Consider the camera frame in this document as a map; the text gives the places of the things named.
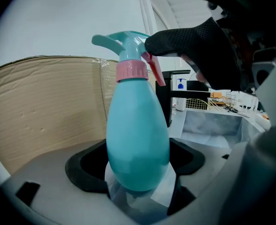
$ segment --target wire rack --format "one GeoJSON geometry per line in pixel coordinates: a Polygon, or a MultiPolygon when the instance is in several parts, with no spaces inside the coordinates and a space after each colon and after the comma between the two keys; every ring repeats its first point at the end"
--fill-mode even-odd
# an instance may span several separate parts
{"type": "Polygon", "coordinates": [[[208,106],[208,103],[203,100],[196,99],[196,98],[186,99],[186,108],[207,110],[207,106],[208,106]]]}
{"type": "Polygon", "coordinates": [[[231,94],[231,92],[227,92],[226,95],[227,95],[226,106],[233,107],[235,105],[236,95],[231,94]]]}

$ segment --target spray bottle trigger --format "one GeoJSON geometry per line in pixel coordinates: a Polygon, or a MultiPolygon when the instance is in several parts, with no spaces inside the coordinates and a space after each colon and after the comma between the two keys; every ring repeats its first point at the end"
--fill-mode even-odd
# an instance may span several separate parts
{"type": "Polygon", "coordinates": [[[151,54],[149,54],[148,52],[144,52],[141,56],[142,56],[142,58],[145,59],[145,61],[151,67],[153,75],[155,76],[158,84],[160,86],[165,86],[165,81],[164,81],[164,78],[163,78],[163,74],[161,72],[161,68],[160,68],[160,65],[159,65],[158,58],[151,55],[151,54]]]}

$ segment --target cardboard box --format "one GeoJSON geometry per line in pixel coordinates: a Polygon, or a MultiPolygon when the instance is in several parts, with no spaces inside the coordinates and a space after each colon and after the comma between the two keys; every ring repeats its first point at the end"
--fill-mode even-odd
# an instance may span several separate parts
{"type": "Polygon", "coordinates": [[[10,174],[45,152],[106,137],[116,63],[40,56],[0,67],[0,161],[10,174]]]}
{"type": "Polygon", "coordinates": [[[211,97],[212,98],[222,98],[222,93],[221,92],[213,92],[211,97]]]}

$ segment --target spray bottle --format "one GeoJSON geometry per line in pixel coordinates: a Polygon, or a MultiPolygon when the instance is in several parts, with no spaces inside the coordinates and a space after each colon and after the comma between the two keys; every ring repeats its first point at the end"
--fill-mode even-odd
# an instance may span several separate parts
{"type": "Polygon", "coordinates": [[[92,43],[119,55],[118,82],[107,119],[107,153],[116,179],[132,191],[158,186],[169,163],[169,135],[158,98],[147,81],[150,65],[160,86],[165,86],[156,57],[146,52],[146,34],[123,31],[95,35],[92,43]]]}

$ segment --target spray nozzle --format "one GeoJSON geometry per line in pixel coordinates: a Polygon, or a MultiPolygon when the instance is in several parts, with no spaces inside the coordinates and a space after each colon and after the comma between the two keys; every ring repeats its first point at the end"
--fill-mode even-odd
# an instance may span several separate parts
{"type": "Polygon", "coordinates": [[[140,32],[123,31],[107,36],[95,35],[92,37],[92,43],[115,52],[119,55],[119,63],[141,60],[141,57],[143,57],[150,65],[158,84],[165,86],[158,59],[146,51],[144,42],[148,37],[149,35],[140,32]]]}

